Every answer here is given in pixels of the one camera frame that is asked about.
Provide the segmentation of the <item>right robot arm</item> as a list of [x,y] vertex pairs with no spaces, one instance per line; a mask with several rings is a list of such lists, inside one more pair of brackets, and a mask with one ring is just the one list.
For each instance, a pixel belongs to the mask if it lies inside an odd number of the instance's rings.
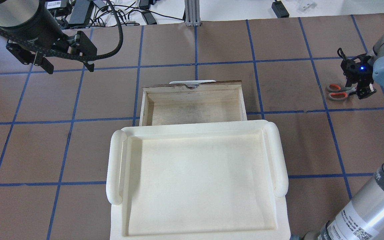
[[[356,95],[362,100],[376,93],[373,84],[384,86],[384,34],[372,52],[348,59],[339,48],[345,86],[326,87],[332,101]],[[304,240],[384,240],[384,163],[361,187],[339,213],[326,222],[319,232],[310,231]]]

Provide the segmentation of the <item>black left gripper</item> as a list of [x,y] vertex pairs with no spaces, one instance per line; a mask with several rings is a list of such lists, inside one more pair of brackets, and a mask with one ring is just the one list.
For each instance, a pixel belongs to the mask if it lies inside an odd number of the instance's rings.
[[[82,32],[61,30],[7,30],[6,49],[20,63],[41,67],[48,74],[53,74],[54,66],[47,56],[77,60],[77,57],[95,57],[97,48]],[[78,60],[89,72],[94,71],[94,60]]]

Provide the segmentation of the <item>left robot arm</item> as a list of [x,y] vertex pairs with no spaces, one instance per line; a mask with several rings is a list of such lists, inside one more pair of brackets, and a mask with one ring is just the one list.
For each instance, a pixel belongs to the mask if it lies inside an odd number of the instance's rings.
[[60,25],[42,0],[0,0],[0,29],[28,43],[75,56],[96,56],[97,48],[84,32],[73,36]]

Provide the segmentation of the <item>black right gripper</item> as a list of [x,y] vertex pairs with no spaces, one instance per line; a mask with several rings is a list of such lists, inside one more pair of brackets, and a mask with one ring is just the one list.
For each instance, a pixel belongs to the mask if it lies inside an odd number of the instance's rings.
[[373,86],[373,67],[370,64],[372,56],[364,53],[349,59],[344,54],[342,48],[337,49],[337,54],[342,59],[340,67],[346,78],[345,86],[352,87],[353,84],[357,84],[357,96],[360,100],[375,94],[377,89]]

